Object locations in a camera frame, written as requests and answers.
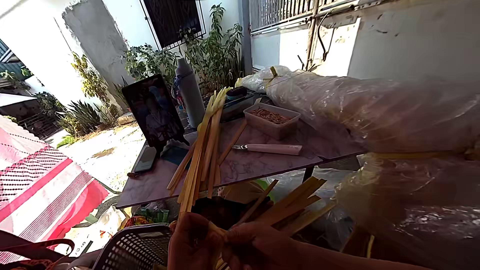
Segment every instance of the water bottle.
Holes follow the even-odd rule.
[[[200,89],[198,88],[192,67],[187,63],[185,58],[180,58],[177,62],[178,68],[175,71],[177,75],[176,83],[183,99],[190,125],[193,128],[197,128],[205,114],[202,95],[200,94]]]

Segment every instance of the marble table top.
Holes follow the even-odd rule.
[[[237,119],[221,124],[218,156],[230,143],[242,121],[243,119]],[[190,144],[196,137],[196,132],[185,135]],[[247,125],[236,144],[291,144],[303,145],[303,148],[298,156],[232,149],[220,165],[221,183],[215,187],[307,168],[365,152],[352,140],[345,127],[328,122],[321,131],[317,131],[301,120],[296,133],[281,141]],[[171,145],[189,148],[184,143],[170,141],[165,149]],[[178,196],[187,170],[183,173],[173,196],[170,196],[170,190],[167,190],[167,185],[177,167],[176,164],[164,159],[156,159],[151,171],[127,180],[116,207],[124,208]]]

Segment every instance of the puddle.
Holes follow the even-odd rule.
[[[114,150],[114,149],[115,149],[115,147],[112,147],[112,148],[110,148],[110,149],[107,149],[107,150],[103,150],[103,151],[101,151],[101,152],[98,152],[98,153],[94,154],[94,155],[92,156],[92,158],[98,159],[98,158],[101,158],[101,157],[110,155],[111,153],[113,153],[113,150]]]

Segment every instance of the hand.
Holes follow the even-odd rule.
[[[232,270],[300,269],[298,242],[270,226],[249,222],[230,229],[222,258]]]
[[[181,213],[180,222],[168,245],[168,269],[210,270],[214,268],[223,245],[218,233],[208,230],[208,220],[194,213]]]

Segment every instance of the plastic container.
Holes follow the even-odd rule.
[[[258,117],[249,113],[250,111],[258,108],[262,108],[274,113],[278,113],[281,116],[290,118],[290,120],[288,120],[286,123],[283,123],[283,124],[275,124],[266,119],[263,119],[261,117]],[[281,140],[286,136],[292,133],[295,133],[297,130],[297,123],[300,118],[300,113],[296,111],[287,110],[284,108],[275,107],[275,106],[264,104],[264,103],[254,104],[253,106],[244,109],[243,113],[245,114],[245,119],[247,120],[248,125],[260,130],[261,132],[277,140]]]

